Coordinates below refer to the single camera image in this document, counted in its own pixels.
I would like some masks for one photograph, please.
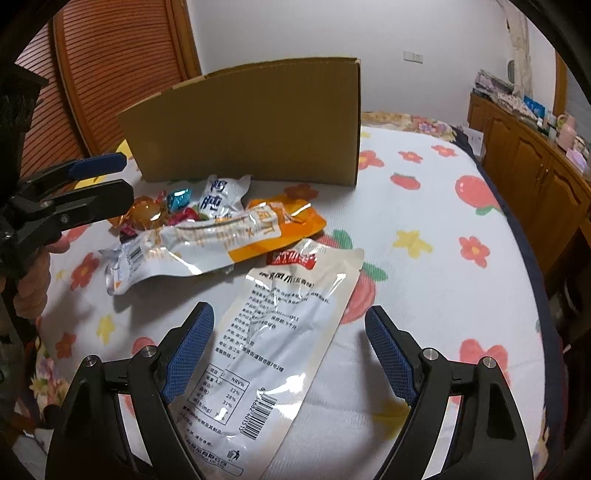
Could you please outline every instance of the metal screw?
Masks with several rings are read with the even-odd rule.
[[[491,356],[486,356],[482,359],[482,363],[487,368],[495,368],[496,367],[496,360]]]
[[[92,367],[99,358],[96,355],[89,355],[84,359],[84,364],[87,367]]]
[[[434,348],[425,348],[425,350],[423,350],[423,356],[427,360],[437,360],[439,358],[439,353]]]
[[[146,345],[140,352],[142,352],[142,356],[154,356],[156,354],[156,347],[155,345]]]

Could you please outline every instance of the pink thermos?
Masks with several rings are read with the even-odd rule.
[[[569,113],[565,113],[564,115],[560,115],[558,120],[560,121],[561,118],[564,118],[564,124],[560,128],[560,135],[558,136],[558,146],[562,148],[562,150],[567,151],[570,148],[574,147],[574,139],[577,138],[577,120]]]

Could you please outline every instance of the cardboard box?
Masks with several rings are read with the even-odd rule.
[[[146,181],[215,173],[354,186],[359,61],[310,58],[220,70],[118,115]]]

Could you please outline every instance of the nutrition facts table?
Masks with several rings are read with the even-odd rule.
[[[248,385],[230,370],[209,364],[189,401],[209,418],[226,425]]]

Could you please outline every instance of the yellow star print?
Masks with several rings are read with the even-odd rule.
[[[384,401],[382,413],[374,413],[374,422],[385,427],[385,440],[393,440],[402,429],[410,407],[404,400],[389,398]]]
[[[111,315],[105,315],[101,317],[99,321],[99,327],[96,329],[96,336],[100,337],[103,341],[103,345],[107,345],[111,338],[111,333],[115,331],[115,325],[113,324],[113,320]]]
[[[421,240],[421,232],[418,230],[413,230],[411,232],[399,230],[396,232],[396,234],[398,239],[396,242],[394,242],[394,247],[406,248],[410,258],[414,258],[416,260],[421,256],[421,252],[430,254],[433,251],[433,247],[431,245],[429,245],[426,241]]]

